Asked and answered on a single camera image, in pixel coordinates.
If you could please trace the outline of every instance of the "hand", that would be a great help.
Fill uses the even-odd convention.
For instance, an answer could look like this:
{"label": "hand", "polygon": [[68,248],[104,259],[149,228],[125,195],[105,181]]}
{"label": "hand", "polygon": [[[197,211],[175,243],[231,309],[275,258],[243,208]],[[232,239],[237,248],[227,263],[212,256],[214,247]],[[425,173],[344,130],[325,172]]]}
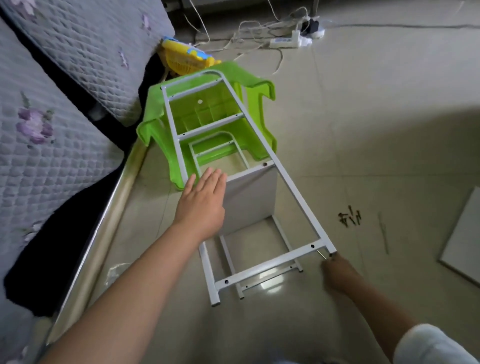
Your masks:
{"label": "hand", "polygon": [[200,244],[223,225],[225,209],[222,205],[227,174],[208,167],[195,187],[194,182],[193,174],[185,184],[172,226],[181,226]]}
{"label": "hand", "polygon": [[339,253],[333,253],[322,262],[322,271],[326,285],[342,293],[346,293],[352,284],[363,280],[352,264]]}

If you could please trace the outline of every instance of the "white metal frame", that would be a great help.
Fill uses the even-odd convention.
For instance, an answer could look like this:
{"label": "white metal frame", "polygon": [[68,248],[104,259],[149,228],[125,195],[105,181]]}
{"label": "white metal frame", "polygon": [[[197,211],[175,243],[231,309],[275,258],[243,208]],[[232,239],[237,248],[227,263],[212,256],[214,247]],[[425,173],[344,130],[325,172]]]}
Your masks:
{"label": "white metal frame", "polygon": [[[205,83],[203,85],[193,87],[193,88],[191,88],[187,91],[183,91],[183,92],[177,93],[175,95],[171,95],[170,97],[167,95],[167,88],[172,87],[173,85],[177,85],[177,84],[180,84],[182,82],[191,80],[193,78],[199,77],[199,76],[204,75],[204,74],[216,74],[217,76],[219,76],[219,78],[217,78],[216,80],[211,81],[209,83]],[[175,122],[173,120],[173,115],[172,115],[172,111],[171,111],[171,108],[170,108],[169,101],[172,101],[172,100],[175,100],[175,99],[193,94],[193,93],[201,91],[201,90],[205,90],[205,89],[207,89],[209,87],[213,87],[213,86],[215,86],[215,85],[217,85],[221,82],[225,83],[225,86],[227,87],[227,89],[231,93],[233,99],[237,103],[239,109],[241,110],[241,113],[228,116],[228,117],[223,118],[221,120],[218,120],[218,121],[212,122],[210,124],[204,125],[200,128],[196,128],[196,129],[193,129],[191,131],[186,131],[185,133],[183,133],[181,135],[178,135],[177,130],[175,128]],[[327,234],[325,233],[325,230],[322,228],[322,226],[320,225],[320,223],[316,219],[315,215],[313,214],[313,212],[308,207],[307,203],[303,199],[302,195],[298,191],[297,187],[293,183],[293,181],[290,178],[290,176],[288,175],[287,171],[285,170],[285,168],[280,163],[280,160],[277,158],[277,156],[275,155],[275,153],[271,149],[267,140],[265,139],[265,137],[263,136],[261,131],[258,129],[257,125],[255,124],[255,122],[253,121],[253,119],[249,115],[248,111],[246,110],[244,104],[240,101],[237,94],[235,93],[232,86],[230,85],[230,83],[225,78],[225,76],[222,72],[217,71],[217,70],[206,69],[206,70],[200,71],[198,73],[192,74],[190,76],[181,78],[177,81],[173,81],[173,82],[171,82],[167,85],[162,85],[161,90],[162,90],[163,98],[164,98],[164,101],[165,101],[165,110],[167,112],[168,123],[170,125],[170,130],[171,130],[172,138],[173,138],[173,145],[175,147],[175,152],[177,154],[177,160],[178,160],[178,163],[179,163],[179,166],[180,166],[180,173],[181,173],[181,176],[182,176],[182,179],[183,179],[183,183],[186,183],[186,181],[188,180],[188,174],[187,174],[187,169],[185,167],[185,161],[183,159],[183,155],[182,155],[182,151],[181,151],[181,147],[180,147],[180,141],[184,140],[186,138],[191,138],[192,136],[196,136],[196,135],[199,135],[201,133],[210,131],[212,129],[218,128],[222,125],[226,125],[226,124],[228,124],[230,122],[233,122],[233,121],[236,121],[238,119],[245,118],[248,121],[250,127],[253,129],[253,131],[257,135],[257,137],[259,138],[263,147],[267,151],[269,157],[271,158],[271,161],[269,161],[267,163],[264,163],[263,165],[252,167],[252,168],[249,168],[248,163],[246,163],[247,170],[245,170],[243,172],[240,172],[240,173],[236,173],[232,176],[229,176],[229,178],[227,179],[227,183],[231,180],[236,179],[236,178],[245,176],[246,174],[256,172],[261,168],[270,168],[272,165],[274,165],[277,168],[278,173],[280,174],[280,176],[284,180],[285,184],[287,185],[288,189],[290,190],[290,192],[295,197],[297,203],[301,207],[303,213],[305,214],[306,218],[310,222],[312,228],[315,230],[315,232],[319,236],[318,240],[316,240],[316,241],[314,241],[310,244],[306,244],[306,245],[304,245],[300,248],[297,248],[297,249],[291,249],[291,246],[290,246],[288,240],[286,239],[286,236],[285,236],[283,230],[281,229],[280,224],[278,223],[278,219],[276,219],[276,217],[272,216],[272,218],[274,219],[274,222],[277,225],[277,228],[280,232],[280,235],[282,236],[282,238],[283,238],[283,240],[284,240],[284,242],[285,242],[289,251],[285,254],[282,254],[282,255],[276,257],[276,258],[267,260],[266,262],[260,263],[260,264],[254,266],[254,267],[251,267],[249,269],[246,269],[246,270],[244,270],[242,272],[238,272],[238,273],[235,272],[235,269],[233,267],[231,257],[228,253],[225,238],[223,236],[221,236],[220,241],[222,242],[222,246],[224,247],[225,254],[227,256],[228,265],[230,267],[230,270],[231,270],[232,274],[231,274],[231,276],[225,277],[225,278],[223,278],[221,280],[218,280],[218,281],[215,281],[215,278],[214,278],[214,275],[213,275],[212,265],[210,263],[210,258],[208,256],[208,251],[207,251],[207,248],[206,248],[206,244],[205,244],[205,242],[201,243],[200,246],[199,246],[199,253],[200,253],[201,260],[202,260],[202,265],[203,265],[203,269],[204,269],[204,274],[205,274],[205,279],[206,279],[206,283],[207,283],[208,293],[209,293],[209,296],[210,296],[210,302],[211,302],[212,306],[216,306],[216,305],[220,304],[220,297],[219,297],[218,293],[219,293],[220,290],[222,290],[226,287],[229,287],[231,285],[236,285],[239,296],[240,296],[240,298],[242,298],[244,289],[251,288],[252,286],[255,285],[255,284],[253,284],[253,285],[250,284],[248,287],[240,286],[240,282],[245,280],[245,279],[251,278],[251,277],[253,277],[257,274],[263,273],[263,272],[265,272],[269,269],[275,268],[279,265],[282,265],[282,264],[284,264],[286,262],[289,262],[289,261],[292,261],[292,260],[295,261],[295,268],[298,268],[301,271],[302,270],[301,266],[298,264],[296,259],[298,257],[302,256],[302,255],[307,254],[307,253],[314,252],[317,249],[322,248],[322,247],[325,247],[328,250],[329,253],[336,252],[336,249],[335,249],[334,245],[332,244],[332,242],[330,241],[330,239],[328,238]],[[193,143],[189,143],[190,151],[192,152],[192,156],[195,160],[195,166],[196,166],[197,171],[199,173],[200,173],[200,166],[198,165],[198,161],[196,160],[197,155],[193,152],[193,145],[196,144],[196,143],[199,143],[203,140],[205,140],[205,138],[200,139],[198,141],[195,141]],[[235,145],[237,146],[237,149],[240,151],[240,155],[243,156],[243,154],[240,150],[240,147],[238,146],[238,143],[235,141],[235,138],[233,136],[232,136],[232,140],[234,141]],[[221,146],[217,146],[213,149],[209,149],[208,151],[205,151],[204,153],[209,153],[209,152],[213,151],[214,149],[216,149],[218,147],[221,147]],[[285,271],[288,271],[288,270],[285,270],[285,271],[283,271],[283,270],[284,269],[276,271],[275,273],[273,273],[270,276],[267,276],[267,277],[264,277],[262,279],[257,280],[255,283],[260,284],[260,283],[262,283],[262,282],[264,282],[268,279],[271,279],[271,278],[276,277],[280,274],[283,274]]]}

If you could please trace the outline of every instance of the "tiled floor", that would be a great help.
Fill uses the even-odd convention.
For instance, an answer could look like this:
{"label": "tiled floor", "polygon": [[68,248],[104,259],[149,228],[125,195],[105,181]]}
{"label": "tiled floor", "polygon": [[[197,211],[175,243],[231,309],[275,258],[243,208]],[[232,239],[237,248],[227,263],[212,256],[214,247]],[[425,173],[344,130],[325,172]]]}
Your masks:
{"label": "tiled floor", "polygon": [[[336,1],[319,10],[338,24],[464,24],[477,21],[479,12],[477,1],[454,0]],[[241,20],[214,18],[206,18],[213,39],[230,36]],[[469,193],[480,185],[479,34],[327,29],[311,47],[283,51],[280,70],[269,77],[277,100],[265,102],[277,154],[337,249],[419,321],[440,326],[477,357],[480,288],[437,258]],[[237,53],[217,56],[228,60]],[[238,62],[268,76],[279,59],[278,51],[259,50]],[[276,209],[295,245],[307,235],[285,193],[279,186]],[[137,258],[168,227],[179,195],[159,148],[151,147],[99,284],[109,267]],[[361,211],[360,226],[347,229],[338,222],[348,205]],[[235,240],[239,266],[282,252],[269,222],[245,234],[258,244]],[[217,246],[209,245],[220,274],[225,262]],[[212,308],[195,254],[144,362],[258,363],[282,356],[309,363],[329,355],[350,363],[385,363],[352,304],[324,291],[320,261],[317,254],[301,258],[303,273],[292,271],[246,291],[242,301],[234,288],[223,291],[222,304]]]}

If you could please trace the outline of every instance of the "fingers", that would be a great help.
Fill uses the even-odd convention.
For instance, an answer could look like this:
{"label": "fingers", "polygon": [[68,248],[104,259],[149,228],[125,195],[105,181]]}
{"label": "fingers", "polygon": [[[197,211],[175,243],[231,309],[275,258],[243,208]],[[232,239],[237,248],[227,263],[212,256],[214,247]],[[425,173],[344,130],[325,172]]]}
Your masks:
{"label": "fingers", "polygon": [[220,174],[222,174],[222,170],[216,169],[210,177],[208,177],[208,180],[205,182],[204,189],[208,190],[209,192],[213,192],[216,186],[216,183],[218,182],[218,178],[220,177]]}
{"label": "fingers", "polygon": [[207,170],[205,171],[205,173],[200,177],[200,180],[198,181],[197,186],[195,187],[195,191],[201,191],[202,190],[202,188],[205,185],[206,180],[208,179],[208,177],[210,177],[212,172],[213,172],[213,168],[208,167]]}
{"label": "fingers", "polygon": [[225,195],[226,188],[227,188],[227,174],[222,173],[222,175],[218,178],[218,182],[216,183],[213,193],[219,196],[222,196],[222,200],[223,200],[223,196]]}
{"label": "fingers", "polygon": [[186,196],[192,191],[192,187],[193,187],[193,184],[195,183],[196,177],[197,176],[195,175],[195,173],[190,176],[187,183],[185,183],[185,188],[183,189],[183,192],[181,194],[182,196]]}

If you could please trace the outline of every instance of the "white panel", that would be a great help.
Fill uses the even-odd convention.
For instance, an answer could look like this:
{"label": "white panel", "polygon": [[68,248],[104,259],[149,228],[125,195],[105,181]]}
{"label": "white panel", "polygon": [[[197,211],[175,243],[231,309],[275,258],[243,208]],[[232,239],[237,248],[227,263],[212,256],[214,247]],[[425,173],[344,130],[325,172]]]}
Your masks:
{"label": "white panel", "polygon": [[218,234],[228,235],[273,215],[276,179],[276,168],[269,166],[228,181],[223,201],[225,220]]}
{"label": "white panel", "polygon": [[480,188],[475,187],[440,261],[480,283]]}

